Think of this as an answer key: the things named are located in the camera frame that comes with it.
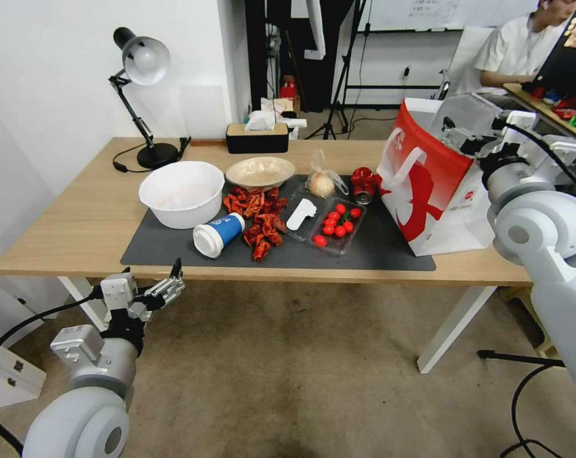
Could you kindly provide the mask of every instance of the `blue and white paper cup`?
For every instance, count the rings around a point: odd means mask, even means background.
[[[196,226],[192,232],[194,246],[208,258],[217,258],[222,249],[244,230],[243,217],[229,213],[215,221]]]

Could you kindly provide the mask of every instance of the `lamp shade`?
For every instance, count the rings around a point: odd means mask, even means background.
[[[114,42],[122,49],[122,65],[133,83],[149,86],[167,73],[171,56],[157,39],[136,36],[130,29],[119,27],[114,32]]]

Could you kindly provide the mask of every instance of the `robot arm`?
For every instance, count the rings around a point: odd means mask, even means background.
[[[71,390],[55,399],[27,433],[25,458],[117,458],[129,433],[128,404],[135,360],[143,350],[151,313],[175,300],[184,289],[178,259],[168,279],[137,293],[133,274],[101,281],[110,316],[99,333],[84,324],[64,328],[50,348],[71,369]]]
[[[520,113],[512,112],[512,119],[531,115]],[[534,309],[576,383],[576,198],[554,190],[557,164],[549,164],[546,155],[541,158],[541,151],[534,150],[538,146],[521,144],[523,138],[514,134],[507,137],[506,124],[504,118],[497,120],[496,137],[483,138],[464,130],[454,134],[446,122],[444,142],[476,157],[491,202],[494,247],[527,269]],[[566,162],[576,157],[570,139],[551,135],[544,140]]]

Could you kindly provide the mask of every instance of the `wooden table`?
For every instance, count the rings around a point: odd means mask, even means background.
[[[553,113],[551,107],[542,100],[534,99],[529,93],[521,89],[519,83],[507,83],[504,85],[504,89],[510,92],[512,98],[524,108],[540,113],[545,121],[558,131],[569,137],[576,137],[576,127],[571,126],[570,123],[562,120],[558,115]]]
[[[178,145],[175,139],[163,139]],[[0,275],[58,276],[74,299],[86,297],[92,289],[87,277],[105,277],[121,272],[120,258],[136,231],[146,207],[139,202],[137,189],[145,174],[123,174],[112,167],[114,154],[140,143],[135,138],[114,138],[86,166],[42,216],[0,259]],[[278,156],[296,166],[297,173],[309,173],[311,155],[323,148],[327,165],[339,174],[357,167],[375,169],[381,141],[291,141],[290,150]],[[137,169],[135,153],[122,156]],[[229,155],[224,146],[190,146],[185,160],[204,160],[221,170],[250,155]],[[464,297],[420,357],[420,370],[428,372],[462,329],[482,307],[497,286],[531,284],[522,267],[504,260],[490,248],[434,256],[436,270],[337,270],[250,267],[184,267],[184,278],[232,281],[293,281],[345,283],[409,283],[469,286]],[[140,279],[161,279],[170,266],[132,266]],[[99,328],[106,327],[102,301],[82,306]]]

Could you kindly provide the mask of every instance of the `computer monitor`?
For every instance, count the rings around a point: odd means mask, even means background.
[[[531,86],[555,89],[562,95],[576,95],[576,13]]]

